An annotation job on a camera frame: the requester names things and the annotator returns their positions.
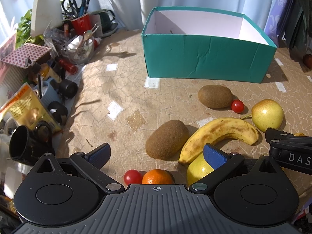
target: beige patterned tablecloth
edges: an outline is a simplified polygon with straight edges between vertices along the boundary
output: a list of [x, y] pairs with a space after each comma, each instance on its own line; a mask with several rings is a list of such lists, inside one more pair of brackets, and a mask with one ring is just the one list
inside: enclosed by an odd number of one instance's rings
[[[208, 117], [239, 118], [239, 114], [229, 109], [212, 110], [199, 102], [197, 92], [207, 84], [228, 87], [249, 111], [264, 98], [274, 99], [284, 109], [283, 130], [312, 136], [312, 83], [307, 77], [312, 77], [312, 72], [291, 60], [286, 48], [279, 48], [275, 57], [283, 65], [273, 61], [261, 84], [160, 79], [158, 89], [149, 89], [144, 87], [147, 72], [140, 31], [116, 33], [104, 39], [98, 53], [84, 70], [57, 156], [68, 157], [77, 151], [90, 152], [106, 142], [110, 144], [112, 154], [102, 171], [117, 181], [123, 183], [123, 175], [129, 169], [148, 171], [158, 168], [171, 171], [177, 183], [185, 183], [186, 168], [178, 165], [177, 161], [150, 158], [145, 153], [145, 141], [161, 124], [171, 119], [181, 120], [193, 133], [198, 128], [197, 121]], [[116, 63], [116, 70], [106, 71], [107, 65]], [[280, 92], [276, 82], [283, 83], [287, 93]], [[124, 109], [114, 121], [107, 116], [107, 107], [112, 101]], [[253, 147], [235, 140], [222, 141], [217, 146], [225, 152], [237, 151], [258, 158], [268, 152], [269, 146], [264, 134], [261, 135]], [[311, 187], [312, 176], [290, 170], [286, 173], [300, 195]]]

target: scissors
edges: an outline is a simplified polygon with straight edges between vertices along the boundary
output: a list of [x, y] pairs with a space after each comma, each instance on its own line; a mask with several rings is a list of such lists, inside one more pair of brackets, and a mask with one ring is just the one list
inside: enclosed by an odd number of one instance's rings
[[63, 0], [61, 2], [62, 8], [64, 10], [63, 15], [66, 16], [66, 18], [74, 19], [79, 17], [80, 9], [82, 6], [82, 0], [80, 2], [80, 6], [78, 6], [78, 3], [76, 0]]

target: yellow snack bag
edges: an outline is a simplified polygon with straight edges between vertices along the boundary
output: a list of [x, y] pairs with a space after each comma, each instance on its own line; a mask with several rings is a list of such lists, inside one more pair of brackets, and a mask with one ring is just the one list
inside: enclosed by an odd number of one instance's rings
[[43, 107], [37, 95], [33, 92], [28, 83], [23, 86], [1, 107], [0, 120], [9, 112], [17, 124], [25, 125], [31, 130], [35, 128], [38, 121], [48, 122], [52, 133], [61, 130], [59, 124], [51, 114]]

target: teal cardboard box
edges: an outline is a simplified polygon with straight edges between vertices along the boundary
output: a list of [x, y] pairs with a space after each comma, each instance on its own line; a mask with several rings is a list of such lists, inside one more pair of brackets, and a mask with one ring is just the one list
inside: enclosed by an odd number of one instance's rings
[[197, 7], [156, 7], [142, 31], [150, 78], [261, 83], [277, 49], [246, 15]]

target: cherry tomato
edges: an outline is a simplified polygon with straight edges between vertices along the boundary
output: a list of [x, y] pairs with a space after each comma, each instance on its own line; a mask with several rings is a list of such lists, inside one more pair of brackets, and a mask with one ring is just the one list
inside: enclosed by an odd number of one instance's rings
[[129, 184], [142, 184], [143, 176], [136, 170], [128, 170], [124, 174], [124, 183], [126, 185]]
[[244, 111], [244, 103], [238, 99], [235, 99], [231, 104], [231, 109], [235, 111], [235, 113], [241, 113]]

